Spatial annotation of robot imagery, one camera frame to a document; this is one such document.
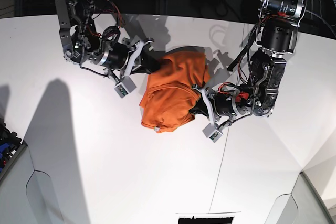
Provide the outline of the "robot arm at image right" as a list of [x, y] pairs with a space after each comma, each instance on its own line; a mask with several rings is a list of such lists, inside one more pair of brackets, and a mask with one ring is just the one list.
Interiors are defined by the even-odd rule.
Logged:
[[193, 86], [201, 98], [192, 109], [208, 118], [203, 133], [211, 139], [224, 128], [249, 116], [272, 113], [285, 72], [285, 54], [292, 54], [308, 0], [260, 0], [258, 22], [246, 46], [227, 67], [237, 69], [240, 84], [222, 83], [217, 90]]

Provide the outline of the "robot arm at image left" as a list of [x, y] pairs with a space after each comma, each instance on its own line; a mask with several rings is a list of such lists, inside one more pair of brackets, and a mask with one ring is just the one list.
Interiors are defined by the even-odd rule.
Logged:
[[202, 99], [197, 86], [205, 84], [208, 75], [205, 55], [198, 51], [182, 50], [163, 58], [154, 55], [155, 40], [146, 35], [135, 16], [122, 15], [110, 0], [105, 13], [115, 16], [115, 25], [96, 30], [95, 0], [55, 0], [59, 20], [59, 36], [64, 59], [85, 71], [97, 71], [85, 67], [90, 61], [104, 69], [98, 75], [115, 82], [114, 89], [124, 98], [136, 89], [133, 74], [147, 74], [160, 80], [159, 89], [185, 88], [194, 96], [194, 103]]

